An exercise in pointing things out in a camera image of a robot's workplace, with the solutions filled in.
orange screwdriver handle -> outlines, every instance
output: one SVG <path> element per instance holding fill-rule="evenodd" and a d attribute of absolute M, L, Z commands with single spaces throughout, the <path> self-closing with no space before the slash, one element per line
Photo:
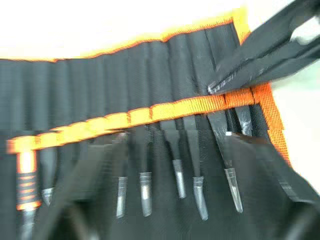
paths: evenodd
<path fill-rule="evenodd" d="M 35 209 L 41 205 L 38 193 L 37 157 L 35 150 L 17 153 L 17 210 Z"/>

black fabric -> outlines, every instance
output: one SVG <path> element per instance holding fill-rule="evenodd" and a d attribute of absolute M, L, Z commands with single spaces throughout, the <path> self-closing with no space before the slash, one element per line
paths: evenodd
<path fill-rule="evenodd" d="M 52 129 L 106 114 L 205 95 L 216 64 L 232 54 L 238 45 L 233 24 L 227 24 L 191 34 L 180 34 L 168 42 L 142 43 L 93 59 L 59 60 L 56 63 L 0 60 L 0 116 L 3 116 L 0 118 L 0 129 Z M 250 111 L 253 135 L 268 138 L 267 125 L 260 107 L 252 106 Z M 237 122 L 237 116 L 232 114 L 228 123 L 234 121 Z M 101 239 L 205 240 L 213 236 L 223 240 L 270 239 L 262 234 L 255 238 L 256 228 L 267 231 L 268 224 L 257 221 L 256 226 L 247 226 L 246 215 L 236 212 L 221 153 L 205 115 L 175 120 L 175 127 L 179 130 L 179 155 L 187 196 L 179 199 L 173 157 L 161 131 L 164 126 L 162 124 L 160 128 L 159 123 L 153 123 L 146 127 L 150 141 L 147 148 L 143 149 L 147 152 L 137 154 L 137 138 L 134 134 L 130 136 L 126 210 L 123 218 L 116 219 L 115 215 L 120 173 L 112 165 L 104 171 L 105 184 L 102 189 L 86 202 L 86 214 L 97 226 Z M 198 152 L 200 174 L 204 176 L 203 191 L 209 213 L 207 221 L 201 220 L 194 198 L 194 166 L 185 129 L 194 131 L 198 136 L 198 146 L 192 147 Z M 87 140 L 56 148 L 58 185 L 68 178 L 90 142 Z M 152 172 L 152 214 L 149 217 L 143 217 L 142 214 L 140 154 L 146 154 L 149 161 L 147 167 Z M 1 169 L 6 168 L 8 174 L 16 172 L 13 163 L 0 161 L 0 166 Z M 8 193 L 11 189 L 15 192 L 15 178 L 12 175 L 5 176 L 8 177 L 6 181 L 10 189 L 3 189 Z M 276 192 L 267 197 L 277 198 Z M 11 195 L 10 201 L 10 204 L 6 204 L 8 209 L 5 215 L 15 220 L 19 217 L 15 214 L 15 204 L 12 204 L 15 196 Z M 58 225 L 53 226 L 52 239 L 72 239 L 68 233 L 64 234 L 68 228 L 61 226 L 67 221 L 63 218 Z M 5 231 L 12 235 L 14 229 L 11 226 Z"/>
<path fill-rule="evenodd" d="M 228 143 L 250 237 L 318 239 L 320 198 L 308 182 L 286 164 L 271 144 L 243 136 L 230 137 Z"/>
<path fill-rule="evenodd" d="M 3 239 L 17 239 L 16 159 L 6 154 L 7 139 L 12 134 L 0 131 L 0 231 Z"/>

orange trim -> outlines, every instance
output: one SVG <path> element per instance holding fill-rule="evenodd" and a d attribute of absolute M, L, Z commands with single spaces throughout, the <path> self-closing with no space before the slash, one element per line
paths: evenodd
<path fill-rule="evenodd" d="M 24 150 L 17 155 L 16 170 L 19 174 L 33 173 L 37 170 L 36 152 Z"/>
<path fill-rule="evenodd" d="M 29 180 L 29 179 L 33 179 L 35 176 L 33 175 L 33 176 L 21 176 L 21 177 L 19 177 L 20 179 L 22 179 L 22 180 Z"/>
<path fill-rule="evenodd" d="M 25 200 L 30 200 L 30 199 L 33 199 L 35 198 L 36 195 L 29 195 L 29 196 L 23 196 L 23 197 L 20 197 L 21 200 L 25 201 Z"/>
<path fill-rule="evenodd" d="M 254 103 L 254 97 L 249 89 L 228 93 L 226 98 L 224 98 L 224 96 L 186 98 L 175 102 L 156 104 L 151 107 L 138 108 L 129 112 L 119 112 L 106 115 L 105 117 L 76 122 L 68 126 L 52 129 L 55 132 L 42 133 L 37 136 L 12 138 L 9 140 L 8 151 L 9 153 L 20 153 L 18 154 L 18 156 L 20 156 L 26 152 L 24 142 L 28 142 L 27 146 L 29 149 L 40 150 L 76 143 L 105 134 L 112 134 L 119 132 L 121 129 L 138 125 L 177 119 L 195 114 L 208 114 L 219 110 L 252 105 Z M 100 123 L 96 129 L 93 128 L 93 123 L 95 122 Z"/>
<path fill-rule="evenodd" d="M 283 134 L 284 126 L 272 95 L 270 83 L 253 87 L 252 92 L 255 102 L 260 103 L 266 124 L 268 126 L 268 135 L 270 141 L 286 160 L 288 165 L 291 166 L 287 144 Z"/>
<path fill-rule="evenodd" d="M 168 39 L 178 34 L 191 33 L 232 22 L 240 43 L 243 43 L 250 35 L 247 19 L 247 9 L 241 7 L 219 17 L 209 18 L 182 27 L 174 27 L 160 34 L 144 34 L 133 40 L 109 48 L 96 50 L 88 54 L 82 54 L 76 58 L 94 58 L 103 54 L 112 54 L 123 49 L 134 47 L 143 42 L 166 42 Z M 31 57 L 26 60 L 57 61 L 57 59 L 52 58 L 37 59 L 36 57 Z M 151 107 L 138 108 L 129 112 L 109 114 L 88 119 L 85 122 L 76 122 L 68 126 L 60 126 L 53 129 L 57 131 L 53 133 L 43 133 L 38 136 L 16 137 L 8 141 L 8 152 L 22 153 L 26 150 L 39 150 L 61 146 L 105 134 L 115 133 L 118 132 L 117 130 L 131 128 L 137 125 L 151 124 L 162 120 L 177 119 L 195 114 L 207 114 L 219 110 L 253 104 L 261 105 L 268 126 L 270 140 L 289 163 L 287 146 L 282 133 L 284 127 L 269 84 L 253 87 L 252 92 L 249 89 L 242 89 L 227 93 L 225 96 L 198 96 L 186 98 L 175 102 L 156 104 Z"/>
<path fill-rule="evenodd" d="M 30 187 L 30 186 L 32 186 L 32 185 L 34 185 L 35 184 L 35 182 L 33 181 L 33 182 L 27 182 L 27 183 L 21 183 L 20 184 L 20 187 Z"/>
<path fill-rule="evenodd" d="M 22 191 L 20 191 L 20 193 L 22 193 L 22 194 L 28 194 L 28 193 L 32 193 L 32 192 L 34 192 L 34 191 L 35 191 L 35 189 L 32 188 L 32 189 L 22 190 Z"/>
<path fill-rule="evenodd" d="M 16 206 L 18 211 L 25 210 L 25 209 L 35 209 L 41 206 L 40 201 L 28 202 L 24 204 L 19 204 Z"/>

screwdriver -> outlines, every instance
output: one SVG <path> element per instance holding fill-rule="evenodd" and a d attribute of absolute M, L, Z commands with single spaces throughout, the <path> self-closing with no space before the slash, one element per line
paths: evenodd
<path fill-rule="evenodd" d="M 116 203 L 116 218 L 122 218 L 125 216 L 126 211 L 126 195 L 127 195 L 127 183 L 128 183 L 128 161 L 129 161 L 129 149 L 128 141 L 122 144 L 122 149 L 117 154 L 116 158 L 119 162 L 120 173 L 118 177 L 118 196 Z"/>
<path fill-rule="evenodd" d="M 169 66 L 169 48 L 162 42 L 154 42 L 150 45 L 149 68 L 151 104 L 171 103 L 174 101 L 172 94 L 172 79 Z M 174 169 L 177 191 L 180 199 L 186 197 L 186 189 L 183 174 L 183 160 L 181 159 L 179 141 L 180 132 L 177 130 L 175 120 L 160 121 L 160 129 L 165 137 Z"/>
<path fill-rule="evenodd" d="M 54 180 L 57 170 L 57 150 L 55 147 L 48 147 L 39 151 L 39 158 L 42 165 L 43 175 L 43 190 L 42 198 L 47 204 L 51 203 L 51 198 L 54 190 Z"/>
<path fill-rule="evenodd" d="M 195 198 L 195 202 L 203 221 L 208 220 L 209 214 L 207 210 L 207 205 L 205 201 L 203 184 L 204 184 L 204 176 L 201 176 L 201 168 L 200 168 L 200 145 L 199 145 L 199 133 L 196 127 L 196 118 L 194 115 L 185 116 L 182 118 L 184 129 L 187 135 L 192 166 L 193 166 L 193 194 Z"/>
<path fill-rule="evenodd" d="M 148 163 L 148 148 L 152 142 L 151 132 L 148 125 L 137 126 L 134 132 L 135 152 L 140 157 L 139 161 L 139 179 L 141 191 L 141 205 L 144 217 L 152 213 L 151 197 L 151 171 Z"/>
<path fill-rule="evenodd" d="M 21 239 L 31 240 L 37 208 L 41 205 L 38 193 L 37 157 L 35 150 L 17 153 L 17 204 L 22 211 Z"/>
<path fill-rule="evenodd" d="M 242 134 L 252 136 L 252 121 L 249 106 L 239 106 L 234 109 L 241 126 Z"/>
<path fill-rule="evenodd" d="M 218 144 L 222 160 L 224 172 L 228 181 L 228 185 L 230 188 L 230 192 L 232 195 L 232 199 L 234 202 L 235 209 L 238 213 L 243 212 L 243 206 L 240 198 L 240 193 L 238 189 L 238 183 L 236 179 L 236 172 L 233 168 L 232 159 L 229 157 L 229 154 L 226 154 L 229 149 L 225 148 L 225 136 L 230 132 L 228 132 L 228 124 L 227 124 L 227 116 L 225 111 L 217 111 L 211 115 L 208 115 L 208 119 L 210 121 L 211 128 L 213 130 L 216 142 Z"/>

orange binding edge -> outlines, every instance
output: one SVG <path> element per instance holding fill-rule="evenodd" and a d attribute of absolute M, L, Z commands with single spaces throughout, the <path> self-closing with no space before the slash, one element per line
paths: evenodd
<path fill-rule="evenodd" d="M 93 58 L 102 54 L 114 53 L 126 48 L 131 48 L 142 42 L 167 41 L 178 35 L 191 33 L 203 29 L 213 28 L 233 23 L 240 43 L 250 35 L 247 23 L 248 15 L 245 7 L 238 8 L 223 16 L 209 18 L 192 25 L 173 28 L 163 34 L 155 36 L 144 35 L 112 48 L 96 51 L 78 58 Z M 282 154 L 289 165 L 289 155 L 283 135 L 284 126 L 275 104 L 269 83 L 252 87 L 251 90 L 241 89 L 225 96 L 198 96 L 186 98 L 175 102 L 156 104 L 129 112 L 108 114 L 83 122 L 76 122 L 67 126 L 52 129 L 56 132 L 42 133 L 37 136 L 20 136 L 8 140 L 9 153 L 21 153 L 28 150 L 40 150 L 49 147 L 62 146 L 82 140 L 95 138 L 105 134 L 112 134 L 121 129 L 138 125 L 151 124 L 162 120 L 177 119 L 195 114 L 208 114 L 240 106 L 260 104 L 268 127 L 268 135 L 272 144 Z"/>

